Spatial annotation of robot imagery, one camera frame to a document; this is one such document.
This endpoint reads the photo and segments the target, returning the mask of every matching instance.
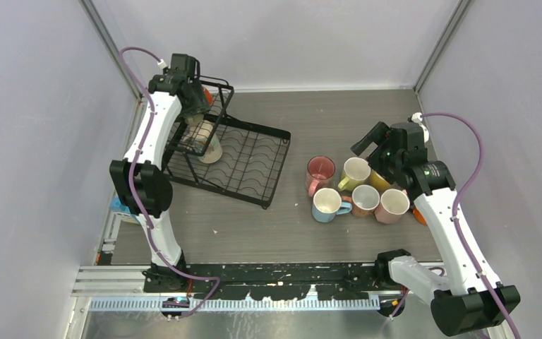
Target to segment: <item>floor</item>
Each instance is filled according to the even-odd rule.
[[[350,214],[322,224],[313,219],[312,202],[304,189],[306,164],[312,157],[333,159],[339,176],[345,160],[354,156],[350,146],[375,123],[390,125],[420,112],[412,90],[237,93],[228,112],[237,119],[291,132],[290,149],[267,210],[174,184],[171,223],[187,262],[374,261],[378,253],[400,248],[419,261],[441,260],[429,229],[412,214],[395,225]],[[124,223],[112,263],[149,262],[143,231]]]

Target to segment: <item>dish rack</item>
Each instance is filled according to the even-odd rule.
[[[175,121],[162,158],[163,173],[171,182],[266,209],[273,200],[291,134],[228,115],[234,88],[227,81],[201,76],[201,83],[211,91],[211,109],[196,127],[182,118]],[[221,145],[221,158],[204,163],[199,158],[205,156],[211,143],[217,145],[215,139]]]

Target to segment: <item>orange object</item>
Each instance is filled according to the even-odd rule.
[[[188,283],[188,290],[186,290],[186,298],[192,297],[192,279]]]
[[[427,222],[425,221],[425,218],[423,218],[423,215],[421,212],[419,212],[416,208],[412,210],[412,214],[414,215],[414,218],[416,221],[420,222],[423,225],[427,225]]]
[[[204,87],[203,87],[203,92],[205,92],[205,96],[207,97],[207,101],[209,102],[209,105],[213,105],[213,96],[211,95],[211,92],[209,92],[209,90]]]

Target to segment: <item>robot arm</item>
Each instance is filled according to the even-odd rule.
[[[443,258],[447,277],[440,277],[416,262],[403,249],[378,255],[375,274],[390,285],[400,284],[430,305],[435,323],[445,335],[457,335],[499,325],[504,318],[481,276],[475,271],[452,219],[457,196],[454,179],[441,161],[428,161],[424,143],[428,132],[420,122],[391,127],[380,122],[351,150],[360,155],[371,143],[377,148],[367,161],[389,183],[397,182],[425,218]],[[508,312],[520,302],[514,285],[504,286],[481,253],[464,214],[458,210],[460,229],[484,274]]]
[[[177,244],[169,219],[169,206],[173,198],[171,183],[162,172],[162,158],[171,127],[179,117],[188,117],[209,110],[210,106],[203,92],[200,78],[200,64],[195,58],[186,54],[173,54],[170,67],[163,74],[155,75],[148,84],[154,104],[154,119],[150,125],[144,146],[134,173],[134,186],[140,200],[154,225],[150,231],[152,240],[159,252],[173,266],[182,267],[183,256]],[[152,112],[150,103],[146,112]],[[136,134],[136,138],[123,160],[113,160],[109,172],[113,179],[120,202],[128,206],[130,212],[142,225],[145,235],[147,223],[128,185],[130,159],[133,159],[140,140],[150,121],[150,114],[145,114]],[[145,272],[147,278],[160,279],[167,286],[181,282],[181,277],[171,272],[165,262],[151,247],[151,270]]]
[[[171,96],[169,93],[163,92],[153,93],[152,101],[155,103],[155,112],[157,114],[152,121],[150,133],[147,136],[143,151],[140,154],[137,163],[141,164],[142,166],[144,166],[144,164],[150,164],[151,166],[155,166],[160,171],[162,169],[161,159],[163,157],[165,145],[167,144],[167,135],[169,134],[169,131],[171,131],[171,126],[174,124],[181,112],[181,104],[177,96]],[[150,104],[148,104],[146,107],[146,112],[150,112],[150,110]],[[135,155],[140,138],[142,138],[142,135],[144,135],[144,130],[146,129],[148,120],[149,116],[148,114],[145,114],[134,142],[128,149],[128,152],[126,152],[124,155],[125,159],[131,159]],[[165,186],[169,185],[171,188],[169,181],[167,181],[166,184],[160,184]],[[172,195],[173,191],[169,190],[168,192],[170,195]],[[135,214],[136,219],[138,219],[138,222],[140,222],[140,225],[143,227],[146,235],[147,225],[144,215],[139,213]],[[150,214],[150,218],[155,226],[151,233],[152,238],[157,243],[157,247],[170,263],[177,265],[181,258],[182,252],[180,246],[176,242],[174,231],[171,228],[169,206],[167,206],[167,208],[165,208],[158,216],[156,216],[155,213]],[[161,258],[155,252],[152,252],[152,248],[150,260],[157,266],[166,267]]]

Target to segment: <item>white enclosure wall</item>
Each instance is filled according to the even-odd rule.
[[[421,91],[426,112],[455,112],[482,133],[485,165],[462,201],[477,242],[522,301],[512,318],[542,338],[542,1],[475,1]],[[459,122],[430,118],[459,185],[477,160]]]
[[[61,338],[136,99],[78,1],[0,1],[0,338]]]
[[[94,0],[118,46],[187,53],[238,89],[411,88],[453,0]],[[143,78],[157,70],[134,58]]]

